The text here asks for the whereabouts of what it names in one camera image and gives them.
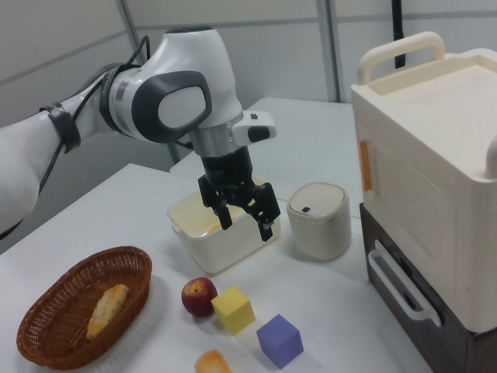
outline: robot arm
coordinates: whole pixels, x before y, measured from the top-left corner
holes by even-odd
[[[112,68],[63,101],[64,111],[70,114],[65,114],[68,122],[77,117],[72,123],[81,143],[110,131],[156,143],[189,134],[206,170],[199,179],[203,202],[214,209],[223,229],[231,225],[226,204],[233,204],[259,223],[262,239],[272,236],[280,210],[271,185],[252,182],[247,145],[274,137],[276,128],[269,114],[242,110],[216,30],[165,33],[143,66],[128,61]],[[0,129],[0,233],[32,211],[54,149],[67,140],[52,114],[42,111]]]

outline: apple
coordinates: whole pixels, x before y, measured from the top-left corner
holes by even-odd
[[[188,281],[181,291],[181,301],[186,311],[197,317],[205,317],[214,313],[214,307],[210,301],[216,297],[216,287],[206,277]]]

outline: white table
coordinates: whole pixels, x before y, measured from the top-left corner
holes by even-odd
[[[322,181],[349,193],[350,214],[358,218],[363,201],[352,105],[299,99],[261,99],[250,110],[273,115],[275,138],[248,147],[253,174],[271,182],[282,200],[307,183]],[[188,154],[171,173],[198,179],[200,157]]]
[[[181,290],[203,271],[181,247],[168,207],[197,190],[195,180],[129,165],[0,256],[2,372],[45,372],[16,349],[29,307],[71,266],[114,246],[137,246],[153,261],[151,291],[141,314],[101,358],[76,371],[187,372],[217,348],[239,373],[278,371],[261,351],[256,330],[281,314],[300,331],[304,353],[285,372],[429,372],[428,365],[367,280],[363,239],[337,260],[314,263],[295,249],[286,214],[282,235],[212,277],[219,292],[235,285],[257,320],[232,336],[215,318],[195,321]],[[285,202],[280,202],[285,211]]]

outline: bread roll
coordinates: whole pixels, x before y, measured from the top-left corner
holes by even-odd
[[[195,363],[196,373],[233,373],[218,350],[210,350],[200,356]]]
[[[126,285],[118,284],[103,293],[88,324],[86,337],[89,340],[95,339],[123,309],[129,291]]]

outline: toy block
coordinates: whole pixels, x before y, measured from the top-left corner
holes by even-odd
[[[264,354],[279,369],[282,369],[304,351],[301,332],[286,321],[282,315],[273,317],[257,330],[257,337]]]
[[[235,286],[227,289],[211,302],[217,318],[233,335],[255,321],[249,299]]]

